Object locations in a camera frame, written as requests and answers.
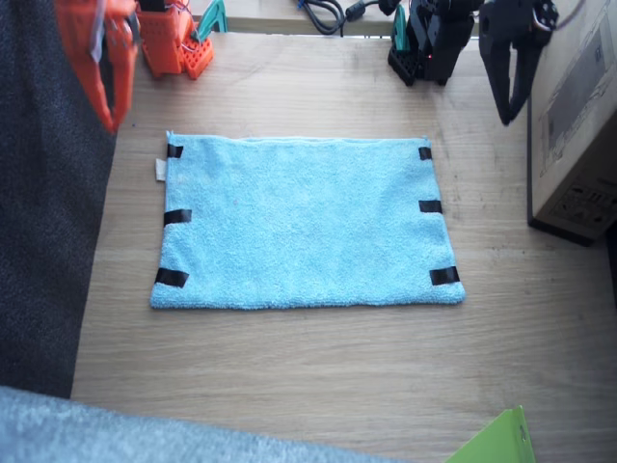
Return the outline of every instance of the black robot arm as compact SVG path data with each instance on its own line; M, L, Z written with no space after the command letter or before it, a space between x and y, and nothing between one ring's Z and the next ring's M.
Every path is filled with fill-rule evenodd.
M527 101L542 49L558 14L550 0L413 0L405 26L400 0L379 0L385 14L396 12L388 62L411 86L416 79L445 85L480 11L480 55L501 121L513 121ZM517 50L510 98L510 48Z

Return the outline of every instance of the orange electronic component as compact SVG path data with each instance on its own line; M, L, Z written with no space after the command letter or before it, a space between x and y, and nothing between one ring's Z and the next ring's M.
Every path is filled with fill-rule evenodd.
M130 109L139 26L135 0L55 0L62 44L77 78L105 127L115 132ZM114 71L110 109L98 63L106 36Z
M210 39L199 43L191 38L195 24L188 3L166 1L163 13L137 8L144 55L154 77L186 72L197 79L214 58Z

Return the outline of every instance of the cardboard box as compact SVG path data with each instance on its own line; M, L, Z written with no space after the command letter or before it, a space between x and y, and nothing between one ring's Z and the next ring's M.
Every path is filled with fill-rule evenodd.
M529 225L585 245L617 219L616 52L617 1L584 2L552 34L527 108Z

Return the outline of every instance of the green connector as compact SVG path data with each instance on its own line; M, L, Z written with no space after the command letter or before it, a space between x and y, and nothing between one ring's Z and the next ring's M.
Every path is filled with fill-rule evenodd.
M392 28L392 41L396 45L396 51L410 51L412 46L407 37L405 24L405 10L398 5L394 15L394 27Z
M213 30L216 32L228 31L228 17L225 14L225 3L223 3L223 0L212 0L201 17L197 31L193 32L191 37L195 41L202 43Z

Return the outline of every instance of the gray carpet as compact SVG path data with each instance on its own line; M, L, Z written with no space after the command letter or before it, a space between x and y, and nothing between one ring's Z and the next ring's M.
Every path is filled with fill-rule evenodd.
M115 138L51 0L0 2L0 384L69 397Z

